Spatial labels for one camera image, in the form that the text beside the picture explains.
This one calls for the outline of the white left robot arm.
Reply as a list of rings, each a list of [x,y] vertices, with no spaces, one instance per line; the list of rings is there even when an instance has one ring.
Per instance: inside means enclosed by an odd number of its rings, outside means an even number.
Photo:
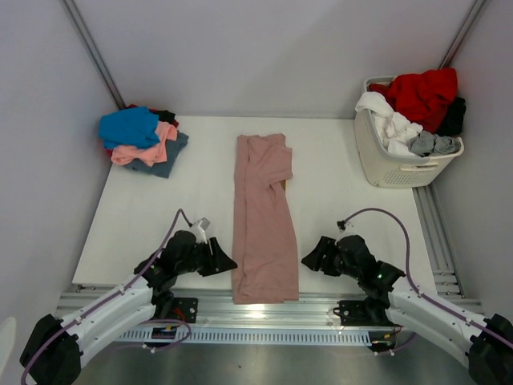
[[[75,312],[48,314],[35,325],[19,362],[23,384],[71,384],[88,362],[123,333],[143,323],[171,323],[171,288],[182,274],[202,277],[234,270],[237,263],[214,237],[180,230],[140,262],[119,286]]]

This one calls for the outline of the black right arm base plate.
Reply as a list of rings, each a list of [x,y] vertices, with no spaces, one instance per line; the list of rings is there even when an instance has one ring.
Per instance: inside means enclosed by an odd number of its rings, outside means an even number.
[[[342,326],[398,326],[386,316],[386,308],[370,298],[365,300],[341,300],[333,308]]]

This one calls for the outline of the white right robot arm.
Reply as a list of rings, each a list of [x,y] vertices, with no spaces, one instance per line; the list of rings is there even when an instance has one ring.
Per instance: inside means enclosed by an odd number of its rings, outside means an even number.
[[[512,382],[512,324],[503,316],[486,318],[423,293],[403,270],[377,260],[358,235],[322,237],[301,262],[331,277],[355,279],[372,323],[389,320],[422,336],[458,360],[475,383]]]

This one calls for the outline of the dusty pink graphic t-shirt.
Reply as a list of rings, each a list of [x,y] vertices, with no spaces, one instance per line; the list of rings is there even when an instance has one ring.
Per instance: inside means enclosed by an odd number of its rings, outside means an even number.
[[[297,238],[286,199],[293,150],[283,134],[238,136],[234,172],[232,298],[237,305],[299,298]]]

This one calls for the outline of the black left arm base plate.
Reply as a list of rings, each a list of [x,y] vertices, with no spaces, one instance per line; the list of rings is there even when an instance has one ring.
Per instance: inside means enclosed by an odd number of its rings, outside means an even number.
[[[198,315],[197,298],[173,298],[156,306],[154,319],[175,319],[194,324]]]

